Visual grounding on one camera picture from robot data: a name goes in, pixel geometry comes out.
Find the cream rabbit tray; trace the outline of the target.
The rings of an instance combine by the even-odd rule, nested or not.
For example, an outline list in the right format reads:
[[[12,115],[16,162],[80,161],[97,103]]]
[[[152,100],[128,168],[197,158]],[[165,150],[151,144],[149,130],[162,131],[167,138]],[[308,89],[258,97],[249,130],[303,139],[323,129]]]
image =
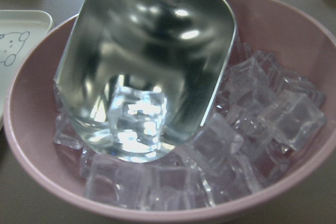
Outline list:
[[[42,10],[1,10],[1,127],[7,90],[27,54],[54,27]]]

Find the steel ice scoop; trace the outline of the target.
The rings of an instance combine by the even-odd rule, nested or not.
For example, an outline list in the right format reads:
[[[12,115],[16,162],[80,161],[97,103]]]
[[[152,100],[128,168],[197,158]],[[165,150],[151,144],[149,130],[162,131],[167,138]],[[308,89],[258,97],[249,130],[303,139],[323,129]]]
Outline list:
[[[206,123],[237,31],[226,0],[85,0],[55,74],[75,132],[105,151],[98,103],[119,76],[138,90],[160,88],[168,106],[158,157]]]

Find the clear ice cubes pile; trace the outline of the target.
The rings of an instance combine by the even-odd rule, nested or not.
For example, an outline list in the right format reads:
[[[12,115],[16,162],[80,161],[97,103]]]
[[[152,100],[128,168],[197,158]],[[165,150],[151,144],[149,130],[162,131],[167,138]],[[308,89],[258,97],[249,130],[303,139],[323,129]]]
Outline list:
[[[98,103],[105,151],[87,145],[62,106],[53,142],[81,150],[84,196],[116,207],[176,211],[213,207],[268,187],[287,171],[292,152],[325,125],[326,95],[308,78],[282,67],[274,54],[237,42],[208,123],[190,140],[158,157],[122,151],[108,121],[111,101]]]

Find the single clear ice cube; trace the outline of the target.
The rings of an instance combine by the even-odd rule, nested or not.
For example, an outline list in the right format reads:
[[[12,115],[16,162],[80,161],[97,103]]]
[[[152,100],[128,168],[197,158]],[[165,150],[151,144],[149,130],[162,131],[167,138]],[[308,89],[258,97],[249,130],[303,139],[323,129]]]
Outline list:
[[[162,92],[117,86],[108,109],[113,143],[128,153],[159,150],[166,105]]]

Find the pink bowl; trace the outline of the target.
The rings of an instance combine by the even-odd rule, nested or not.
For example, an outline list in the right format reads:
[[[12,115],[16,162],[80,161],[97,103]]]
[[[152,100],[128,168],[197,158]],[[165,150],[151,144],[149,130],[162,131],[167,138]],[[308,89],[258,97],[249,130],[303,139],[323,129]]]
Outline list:
[[[305,182],[335,154],[335,37],[317,20],[277,0],[228,0],[242,40],[275,52],[327,95],[327,124],[291,156],[275,185],[213,208],[140,212],[87,200],[78,154],[52,143],[52,76],[75,21],[57,26],[23,64],[8,93],[1,139],[1,223],[335,223],[335,164],[308,189]]]

